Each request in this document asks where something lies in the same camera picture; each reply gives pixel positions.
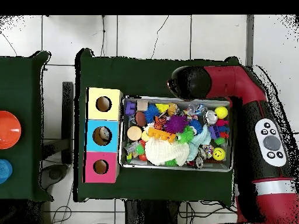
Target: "pink block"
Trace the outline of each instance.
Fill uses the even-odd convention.
[[[97,160],[105,160],[108,163],[108,171],[98,174],[93,169]],[[86,183],[115,183],[116,181],[117,153],[112,152],[86,152],[85,182]]]

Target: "purple spiky toy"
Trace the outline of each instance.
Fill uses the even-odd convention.
[[[187,116],[178,116],[178,115],[173,115],[171,116],[170,120],[166,122],[164,125],[165,131],[170,132],[170,133],[177,133],[180,132],[182,133],[184,131],[184,127],[188,125],[188,120]]]

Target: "blue spiky toy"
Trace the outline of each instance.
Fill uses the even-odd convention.
[[[196,135],[200,134],[203,131],[203,127],[201,127],[200,123],[197,120],[191,120],[189,123],[190,126],[193,126],[197,131]]]
[[[147,121],[147,123],[152,123],[154,122],[154,117],[155,116],[158,116],[160,115],[160,112],[158,110],[158,108],[153,105],[153,104],[150,104],[148,107],[147,107],[147,110],[144,112],[144,115],[145,115],[145,119]]]

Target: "green mat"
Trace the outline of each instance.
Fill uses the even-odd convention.
[[[17,144],[0,149],[0,159],[12,164],[10,178],[0,184],[0,198],[48,201],[39,186],[41,161],[41,69],[49,53],[36,52],[29,58],[0,57],[0,110],[9,111],[20,121],[22,132]]]
[[[78,201],[85,198],[222,200],[226,205],[231,205],[232,171],[221,173],[121,167],[115,184],[83,183],[85,96],[86,87],[98,87],[119,89],[127,96],[173,97],[166,87],[166,81],[176,68],[186,65],[238,64],[235,58],[227,62],[103,58],[93,57],[90,49],[81,50],[76,57],[76,99],[79,98],[79,104],[75,101],[75,109],[79,113],[79,129],[78,123],[75,124],[75,133],[79,135],[78,141],[75,141],[75,153],[79,151],[79,156],[75,156],[75,161],[78,159],[79,165],[74,173],[78,182],[75,182]]]

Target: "hole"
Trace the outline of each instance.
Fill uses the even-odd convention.
[[[105,160],[97,160],[93,164],[93,169],[97,174],[105,174],[107,173],[109,168],[108,162]]]
[[[109,111],[111,109],[111,105],[112,105],[111,100],[106,96],[101,96],[96,100],[96,108],[99,111],[103,111],[103,112]]]
[[[105,146],[110,143],[112,133],[107,127],[97,127],[92,134],[93,141],[100,145]]]

